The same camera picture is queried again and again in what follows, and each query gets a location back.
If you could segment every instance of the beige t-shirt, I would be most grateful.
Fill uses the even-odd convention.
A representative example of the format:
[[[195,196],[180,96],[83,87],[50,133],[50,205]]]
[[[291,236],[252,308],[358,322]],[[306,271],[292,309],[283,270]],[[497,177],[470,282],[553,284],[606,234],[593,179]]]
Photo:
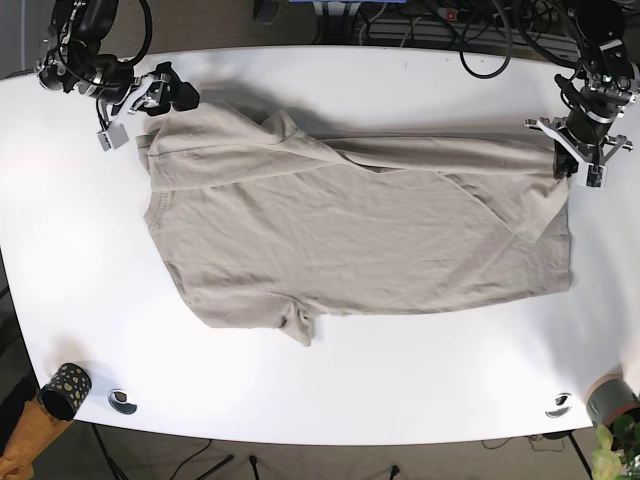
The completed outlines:
[[[149,231],[212,327],[308,345],[321,313],[446,312],[569,286],[568,185],[549,148],[319,141],[284,112],[257,124],[226,104],[171,114],[139,145]]]

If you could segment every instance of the white table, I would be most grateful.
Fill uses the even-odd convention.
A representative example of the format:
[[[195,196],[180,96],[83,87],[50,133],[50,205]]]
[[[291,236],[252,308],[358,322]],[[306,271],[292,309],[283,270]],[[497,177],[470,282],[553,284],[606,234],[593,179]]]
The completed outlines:
[[[171,60],[203,99],[292,107],[311,133],[520,125],[566,114],[552,65],[514,60],[491,81],[457,55],[374,48],[257,48]],[[472,67],[502,60],[478,56]],[[41,383],[90,372],[78,419],[197,437],[371,445],[509,437],[589,425],[578,397],[621,359],[640,385],[640,155],[618,153],[608,188],[570,199],[573,287],[466,312],[324,318],[309,348],[278,331],[210,329],[184,305],[142,220],[148,178],[131,141],[103,153],[94,102],[0,84],[0,245]],[[131,117],[131,137],[154,121]],[[640,141],[640,107],[613,132]],[[107,403],[113,388],[134,415]]]

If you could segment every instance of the gray pot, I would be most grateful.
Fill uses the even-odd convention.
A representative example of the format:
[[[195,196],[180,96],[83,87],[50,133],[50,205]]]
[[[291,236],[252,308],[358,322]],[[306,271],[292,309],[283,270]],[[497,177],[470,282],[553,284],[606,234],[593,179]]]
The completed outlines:
[[[585,396],[589,418],[610,427],[620,415],[640,420],[640,401],[621,375],[607,375],[594,383]]]

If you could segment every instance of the black patterned cup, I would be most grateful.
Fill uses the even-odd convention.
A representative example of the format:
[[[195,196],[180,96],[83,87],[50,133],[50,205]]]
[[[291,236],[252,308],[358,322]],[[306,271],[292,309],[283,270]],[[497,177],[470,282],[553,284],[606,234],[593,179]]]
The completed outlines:
[[[69,421],[91,390],[91,378],[73,363],[62,365],[40,391],[40,403],[58,420]]]

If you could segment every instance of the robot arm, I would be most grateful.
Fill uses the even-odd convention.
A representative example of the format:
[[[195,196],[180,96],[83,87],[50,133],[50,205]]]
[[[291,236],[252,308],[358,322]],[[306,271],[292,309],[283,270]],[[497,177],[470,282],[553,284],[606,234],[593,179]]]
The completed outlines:
[[[151,11],[139,0],[145,16],[142,48],[130,60],[100,54],[118,9],[118,0],[56,0],[51,24],[43,43],[36,72],[43,87],[69,93],[77,87],[82,95],[96,99],[101,130],[98,138],[105,150],[128,141],[122,125],[124,115],[144,111],[162,115],[171,106],[184,111],[196,108],[200,95],[190,83],[182,82],[171,63],[158,65],[142,77],[133,68],[149,50],[152,37]],[[111,105],[109,119],[107,106]]]
[[[576,40],[579,60],[571,78],[556,75],[560,95],[570,109],[564,118],[527,120],[555,140],[555,175],[577,176],[580,185],[602,188],[607,161],[621,148],[633,150],[623,135],[608,133],[616,118],[640,94],[638,67],[622,43],[625,19],[614,0],[565,0],[565,29]],[[584,85],[578,91],[574,79]]]

